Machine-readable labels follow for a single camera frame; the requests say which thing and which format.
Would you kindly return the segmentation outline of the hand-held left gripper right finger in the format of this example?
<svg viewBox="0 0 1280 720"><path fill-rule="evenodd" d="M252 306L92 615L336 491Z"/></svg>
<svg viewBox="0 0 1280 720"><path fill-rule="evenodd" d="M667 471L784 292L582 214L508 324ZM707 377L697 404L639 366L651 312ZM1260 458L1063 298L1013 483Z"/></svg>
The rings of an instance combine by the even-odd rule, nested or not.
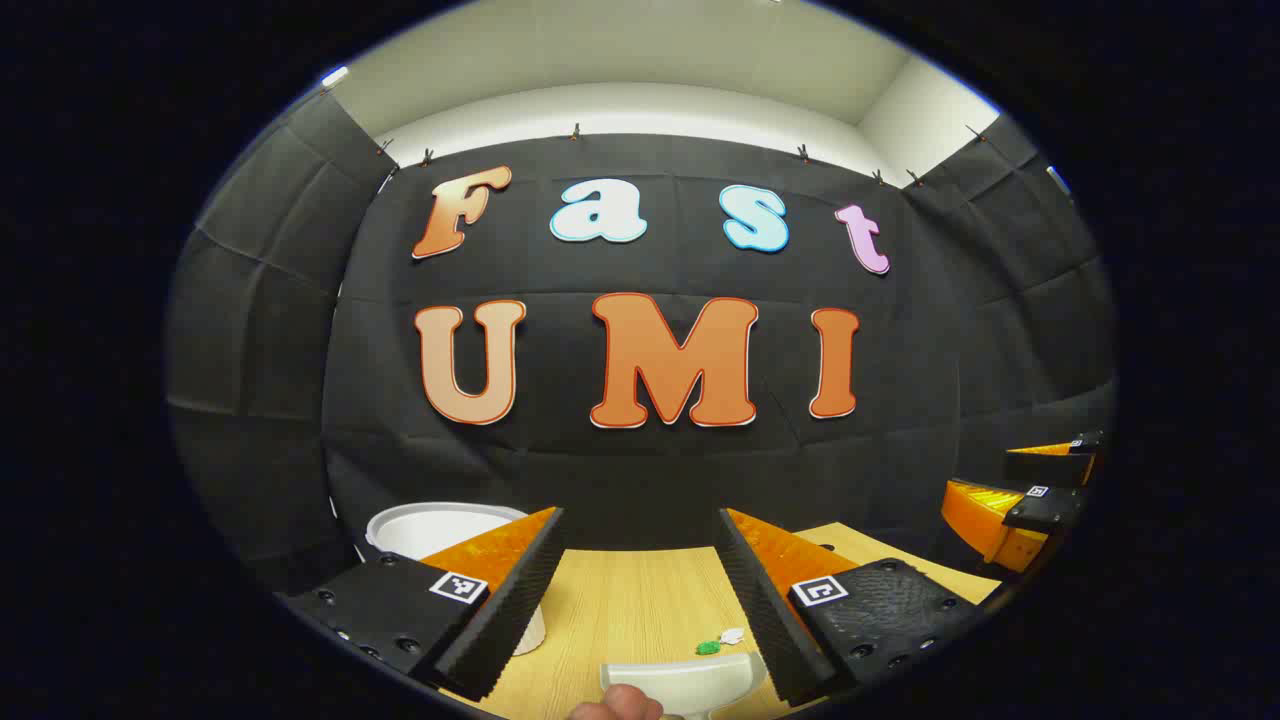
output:
<svg viewBox="0 0 1280 720"><path fill-rule="evenodd" d="M883 685L986 619L905 559L855 562L735 509L717 516L716 552L792 707Z"/></svg>

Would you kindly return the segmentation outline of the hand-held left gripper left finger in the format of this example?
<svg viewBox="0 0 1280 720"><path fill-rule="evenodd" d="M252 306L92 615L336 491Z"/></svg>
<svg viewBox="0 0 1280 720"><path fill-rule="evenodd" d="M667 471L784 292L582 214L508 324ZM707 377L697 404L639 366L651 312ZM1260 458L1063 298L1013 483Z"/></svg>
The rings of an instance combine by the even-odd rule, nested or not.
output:
<svg viewBox="0 0 1280 720"><path fill-rule="evenodd" d="M563 515L548 507L422 559L384 552L280 602L389 671L480 701L556 574Z"/></svg>

